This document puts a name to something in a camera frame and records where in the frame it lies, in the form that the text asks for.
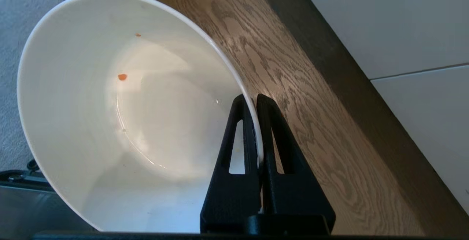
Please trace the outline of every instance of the black object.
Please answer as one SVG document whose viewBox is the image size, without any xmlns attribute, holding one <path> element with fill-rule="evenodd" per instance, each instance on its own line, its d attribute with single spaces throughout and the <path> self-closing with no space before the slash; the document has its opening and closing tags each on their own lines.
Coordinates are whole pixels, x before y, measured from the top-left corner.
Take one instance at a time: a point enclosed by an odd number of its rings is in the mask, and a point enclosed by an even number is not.
<svg viewBox="0 0 469 240">
<path fill-rule="evenodd" d="M 230 174 L 236 125 L 243 120 L 244 171 Z M 246 218 L 261 210 L 256 138 L 242 95 L 234 99 L 215 169 L 200 213 L 201 233 L 242 233 Z"/>
<path fill-rule="evenodd" d="M 7 170 L 0 172 L 0 186 L 53 192 L 51 185 L 34 160 L 27 164 L 29 170 Z"/>
<path fill-rule="evenodd" d="M 258 95 L 264 162 L 256 171 L 254 127 L 242 95 L 233 101 L 200 214 L 201 233 L 329 235 L 335 213 L 275 101 Z M 228 173 L 236 124 L 243 120 L 245 174 Z M 284 174 L 276 168 L 272 133 Z M 262 188 L 263 214 L 259 214 Z"/>
</svg>

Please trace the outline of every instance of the white cabinet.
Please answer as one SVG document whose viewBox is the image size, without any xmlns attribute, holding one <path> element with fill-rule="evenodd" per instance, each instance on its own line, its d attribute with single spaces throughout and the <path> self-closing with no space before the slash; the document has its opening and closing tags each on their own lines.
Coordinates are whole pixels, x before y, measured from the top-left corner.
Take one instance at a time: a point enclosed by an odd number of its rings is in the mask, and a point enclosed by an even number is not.
<svg viewBox="0 0 469 240">
<path fill-rule="evenodd" d="M 372 83 L 469 213 L 469 66 Z"/>
<path fill-rule="evenodd" d="M 370 79 L 469 62 L 469 0 L 312 0 Z"/>
</svg>

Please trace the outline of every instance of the bowl rim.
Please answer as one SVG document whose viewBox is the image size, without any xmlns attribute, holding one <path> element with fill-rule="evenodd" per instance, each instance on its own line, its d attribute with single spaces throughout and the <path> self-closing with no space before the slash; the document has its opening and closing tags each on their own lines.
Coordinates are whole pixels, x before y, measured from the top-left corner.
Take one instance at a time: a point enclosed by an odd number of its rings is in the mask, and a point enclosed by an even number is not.
<svg viewBox="0 0 469 240">
<path fill-rule="evenodd" d="M 26 141 L 27 141 L 28 146 L 30 148 L 30 151 L 33 154 L 33 156 L 34 156 L 34 158 L 37 162 L 37 165 L 40 167 L 40 170 L 42 171 L 43 175 L 45 176 L 47 181 L 50 183 L 52 188 L 54 188 L 55 192 L 60 196 L 60 198 L 62 198 L 62 200 L 64 200 L 64 202 L 69 206 L 69 208 L 71 208 L 75 213 L 77 213 L 77 215 L 79 215 L 79 217 L 81 217 L 87 223 L 92 225 L 94 228 L 96 228 L 97 230 L 102 231 L 101 228 L 96 226 L 94 223 L 90 222 L 90 220 L 88 220 L 86 217 L 82 216 L 81 213 L 78 212 L 68 202 L 68 200 L 62 195 L 62 193 L 58 189 L 57 185 L 54 184 L 54 181 L 49 178 L 49 175 L 47 174 L 47 170 L 44 170 L 42 168 L 41 162 L 37 158 L 37 156 L 34 152 L 33 145 L 32 145 L 32 143 L 29 139 L 27 128 L 25 128 L 25 121 L 24 121 L 24 118 L 22 116 L 23 111 L 22 111 L 22 106 L 21 106 L 21 99 L 22 99 L 22 95 L 21 95 L 21 92 L 22 92 L 21 77 L 22 76 L 21 76 L 21 74 L 22 74 L 22 71 L 23 71 L 24 66 L 25 66 L 24 63 L 23 63 L 24 59 L 25 59 L 25 55 L 28 53 L 29 48 L 32 45 L 32 41 L 34 40 L 38 30 L 40 30 L 40 28 L 42 28 L 43 24 L 46 21 L 48 21 L 49 18 L 52 15 L 54 15 L 55 13 L 57 13 L 58 11 L 60 11 L 61 9 L 71 5 L 72 3 L 77 3 L 79 1 L 82 1 L 82 0 L 65 0 L 65 1 L 62 1 L 61 3 L 56 5 L 54 8 L 52 8 L 50 11 L 48 11 L 40 19 L 40 21 L 36 24 L 36 26 L 31 31 L 31 33 L 30 33 L 30 35 L 29 35 L 29 37 L 28 37 L 28 39 L 25 43 L 25 46 L 22 50 L 22 54 L 21 54 L 21 57 L 20 57 L 20 62 L 19 62 L 19 65 L 18 65 L 18 74 L 17 74 L 17 79 L 16 79 L 16 97 L 17 97 L 17 104 L 18 104 L 18 111 L 19 111 L 19 115 L 20 115 L 21 126 L 22 126 L 23 132 L 25 134 Z M 221 59 L 223 60 L 223 62 L 226 65 L 226 67 L 229 69 L 229 71 L 233 75 L 234 79 L 236 80 L 236 83 L 238 83 L 239 88 L 241 88 L 241 92 L 243 93 L 243 96 L 246 100 L 248 109 L 251 113 L 251 117 L 252 117 L 252 120 L 253 120 L 253 123 L 254 123 L 254 132 L 255 132 L 255 136 L 256 136 L 256 147 L 257 147 L 257 152 L 258 152 L 258 167 L 262 166 L 262 163 L 263 163 L 263 142 L 262 142 L 262 135 L 261 135 L 261 130 L 260 130 L 260 125 L 259 125 L 259 120 L 258 120 L 258 115 L 257 115 L 257 112 L 256 112 L 256 108 L 253 104 L 253 100 L 251 99 L 251 97 L 249 96 L 249 94 L 246 90 L 246 87 L 244 86 L 243 81 L 241 80 L 241 78 L 240 78 L 238 72 L 236 71 L 236 69 L 231 64 L 230 60 L 223 53 L 223 51 L 216 45 L 216 43 L 212 40 L 212 38 L 209 35 L 207 35 L 207 33 L 205 31 L 203 31 L 197 24 L 195 24 L 192 20 L 190 20 L 189 18 L 184 16 L 182 13 L 179 13 L 175 9 L 171 8 L 170 6 L 167 6 L 164 3 L 161 3 L 161 2 L 156 1 L 156 0 L 139 0 L 139 1 L 142 1 L 144 3 L 155 6 L 159 9 L 162 9 L 162 10 L 170 13 L 171 15 L 175 16 L 176 18 L 178 18 L 182 22 L 186 23 L 186 25 L 188 25 L 190 28 L 192 28 L 194 31 L 196 31 L 202 38 L 204 38 L 206 40 L 206 42 L 209 43 L 211 45 L 211 47 L 216 51 L 216 53 L 221 57 Z"/>
</svg>

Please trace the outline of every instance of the gray carpet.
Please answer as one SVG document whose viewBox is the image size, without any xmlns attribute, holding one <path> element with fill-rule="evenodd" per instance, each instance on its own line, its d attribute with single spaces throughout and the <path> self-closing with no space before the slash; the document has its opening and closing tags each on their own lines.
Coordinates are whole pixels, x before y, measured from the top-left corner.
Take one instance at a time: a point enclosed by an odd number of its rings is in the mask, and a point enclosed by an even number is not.
<svg viewBox="0 0 469 240">
<path fill-rule="evenodd" d="M 16 102 L 16 74 L 25 42 L 42 16 L 64 0 L 0 0 L 0 171 L 32 159 Z"/>
</svg>

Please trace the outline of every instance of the orange speck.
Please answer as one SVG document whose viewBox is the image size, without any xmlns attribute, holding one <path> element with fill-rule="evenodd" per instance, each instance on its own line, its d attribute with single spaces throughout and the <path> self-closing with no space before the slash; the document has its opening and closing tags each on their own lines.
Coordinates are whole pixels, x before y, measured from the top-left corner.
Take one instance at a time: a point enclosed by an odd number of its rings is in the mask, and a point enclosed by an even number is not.
<svg viewBox="0 0 469 240">
<path fill-rule="evenodd" d="M 119 80 L 125 80 L 127 78 L 127 74 L 124 74 L 124 73 L 119 74 L 117 75 L 117 78 L 119 78 Z"/>
</svg>

